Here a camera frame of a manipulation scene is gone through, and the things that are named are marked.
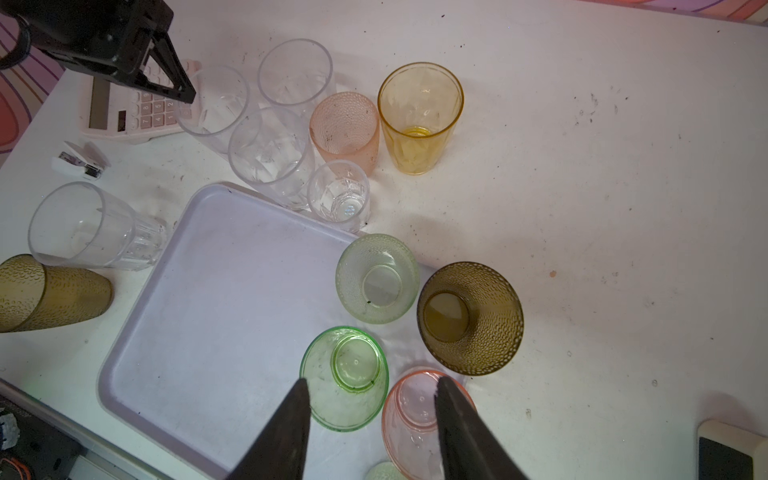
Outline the small clear cup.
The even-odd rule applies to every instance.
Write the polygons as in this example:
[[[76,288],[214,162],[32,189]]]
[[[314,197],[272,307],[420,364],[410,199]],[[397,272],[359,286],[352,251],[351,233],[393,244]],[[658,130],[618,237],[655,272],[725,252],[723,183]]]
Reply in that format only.
[[[342,231],[357,233],[370,217],[369,179],[349,160],[318,167],[309,180],[307,199],[314,216]]]

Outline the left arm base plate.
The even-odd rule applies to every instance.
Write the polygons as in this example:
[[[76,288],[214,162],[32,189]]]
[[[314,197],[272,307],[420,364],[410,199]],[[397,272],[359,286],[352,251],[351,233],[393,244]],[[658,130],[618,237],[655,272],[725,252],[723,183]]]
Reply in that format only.
[[[29,479],[68,479],[84,452],[77,440],[1,398],[1,457]]]

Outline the bright green cup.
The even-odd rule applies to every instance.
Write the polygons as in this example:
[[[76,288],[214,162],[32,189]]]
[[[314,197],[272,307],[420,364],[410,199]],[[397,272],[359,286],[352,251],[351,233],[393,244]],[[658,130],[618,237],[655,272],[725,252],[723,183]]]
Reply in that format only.
[[[372,422],[389,392],[389,368],[378,342],[349,326],[325,330],[308,346],[300,366],[312,417],[323,427],[354,432]]]

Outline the pale green frosted large cup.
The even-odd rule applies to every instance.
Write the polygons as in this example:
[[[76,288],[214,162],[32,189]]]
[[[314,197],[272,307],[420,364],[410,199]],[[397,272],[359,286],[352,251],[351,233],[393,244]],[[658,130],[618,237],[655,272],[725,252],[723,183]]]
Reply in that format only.
[[[370,468],[364,480],[407,480],[399,469],[390,461],[380,462]]]

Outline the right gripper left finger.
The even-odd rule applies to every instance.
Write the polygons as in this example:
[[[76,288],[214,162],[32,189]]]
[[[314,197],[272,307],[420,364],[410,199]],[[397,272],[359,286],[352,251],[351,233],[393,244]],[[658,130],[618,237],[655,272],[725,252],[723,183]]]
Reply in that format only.
[[[310,423],[308,383],[299,378],[227,479],[302,479]]]

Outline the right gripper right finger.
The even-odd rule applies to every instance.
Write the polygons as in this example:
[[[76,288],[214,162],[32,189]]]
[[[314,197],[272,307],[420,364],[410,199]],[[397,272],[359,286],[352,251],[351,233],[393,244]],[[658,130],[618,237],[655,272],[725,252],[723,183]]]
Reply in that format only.
[[[527,479],[449,376],[434,397],[446,479]]]

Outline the pink transparent cup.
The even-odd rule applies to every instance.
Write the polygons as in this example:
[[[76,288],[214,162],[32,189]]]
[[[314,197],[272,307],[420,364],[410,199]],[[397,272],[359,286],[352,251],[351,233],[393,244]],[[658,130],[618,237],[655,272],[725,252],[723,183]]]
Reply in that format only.
[[[444,479],[434,396],[443,372],[415,370],[390,390],[382,438],[390,460],[408,479]]]

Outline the dark olive textured cup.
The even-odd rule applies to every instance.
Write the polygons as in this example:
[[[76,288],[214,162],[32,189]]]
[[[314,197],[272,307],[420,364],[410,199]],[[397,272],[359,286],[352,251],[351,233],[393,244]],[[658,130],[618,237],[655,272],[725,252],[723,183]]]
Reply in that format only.
[[[478,262],[438,269],[417,303],[418,330],[427,350],[444,367],[466,376],[494,373],[520,348],[524,314],[506,278]]]

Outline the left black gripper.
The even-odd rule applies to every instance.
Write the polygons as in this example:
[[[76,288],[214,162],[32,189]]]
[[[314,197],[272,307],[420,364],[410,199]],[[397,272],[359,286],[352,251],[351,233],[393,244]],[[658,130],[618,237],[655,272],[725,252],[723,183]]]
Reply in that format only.
[[[164,1],[3,1],[1,15],[19,28],[1,68],[21,64],[33,48],[65,68],[192,104],[196,90],[169,36],[173,11]],[[148,80],[152,60],[171,87]]]

